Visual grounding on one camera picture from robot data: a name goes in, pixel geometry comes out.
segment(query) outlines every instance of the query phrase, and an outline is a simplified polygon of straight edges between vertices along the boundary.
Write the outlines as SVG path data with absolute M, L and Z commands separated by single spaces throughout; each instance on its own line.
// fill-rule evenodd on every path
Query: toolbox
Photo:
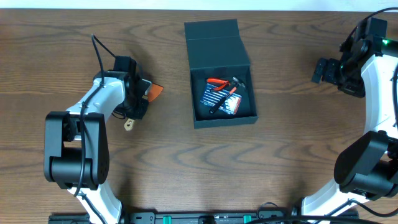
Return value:
M 250 73 L 250 60 L 239 35 L 236 19 L 222 21 L 186 22 L 192 91 L 194 128 L 210 128 L 239 124 L 252 124 L 258 119 L 256 101 Z M 241 96 L 235 114 L 218 110 L 209 113 L 210 107 L 201 102 L 207 78 L 242 80 L 246 89 L 238 88 Z

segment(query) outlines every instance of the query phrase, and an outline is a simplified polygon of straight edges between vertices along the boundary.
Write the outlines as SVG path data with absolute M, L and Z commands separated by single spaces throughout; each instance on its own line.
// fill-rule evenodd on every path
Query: orange triangular object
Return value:
M 153 83 L 152 83 L 152 86 L 151 86 L 150 91 L 149 91 L 149 93 L 148 93 L 148 101 L 151 102 L 151 101 L 153 101 L 154 99 L 156 99 L 157 96 L 160 95 L 160 93 L 162 92 L 162 90 L 163 90 L 163 87 L 162 87 L 162 86 L 156 85 L 156 84 L 153 84 Z

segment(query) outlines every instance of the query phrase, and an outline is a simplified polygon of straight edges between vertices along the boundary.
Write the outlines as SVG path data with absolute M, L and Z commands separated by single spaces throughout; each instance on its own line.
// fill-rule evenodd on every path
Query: hammer head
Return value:
M 244 82 L 242 82 L 242 80 L 240 80 L 236 77 L 233 77 L 232 80 L 234 80 L 234 82 L 236 82 L 236 87 L 241 86 L 246 90 L 246 85 L 244 84 Z

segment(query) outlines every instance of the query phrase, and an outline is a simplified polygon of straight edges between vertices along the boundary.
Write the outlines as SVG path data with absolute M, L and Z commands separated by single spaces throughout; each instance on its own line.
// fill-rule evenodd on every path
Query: wooden table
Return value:
M 367 13 L 0 10 L 0 223 L 46 223 L 84 212 L 43 175 L 44 119 L 75 104 L 99 71 L 90 34 L 131 55 L 164 86 L 132 131 L 107 125 L 108 180 L 131 209 L 256 210 L 289 206 L 333 178 L 338 154 L 362 135 L 365 101 L 310 82 L 320 57 Z M 398 38 L 397 14 L 388 37 Z M 194 129 L 184 22 L 238 19 L 252 62 L 259 120 Z M 104 66 L 113 60 L 101 51 Z M 397 199 L 368 203 L 389 212 Z M 361 218 L 395 223 L 361 212 Z

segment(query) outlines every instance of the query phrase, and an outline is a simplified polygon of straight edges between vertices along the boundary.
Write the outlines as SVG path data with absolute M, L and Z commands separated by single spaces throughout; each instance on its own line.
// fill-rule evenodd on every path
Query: red pliers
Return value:
M 219 78 L 208 78 L 207 83 L 215 83 L 215 84 L 221 84 L 219 87 L 216 87 L 212 89 L 211 91 L 220 91 L 224 89 L 226 86 L 230 86 L 231 82 L 229 80 L 222 80 Z

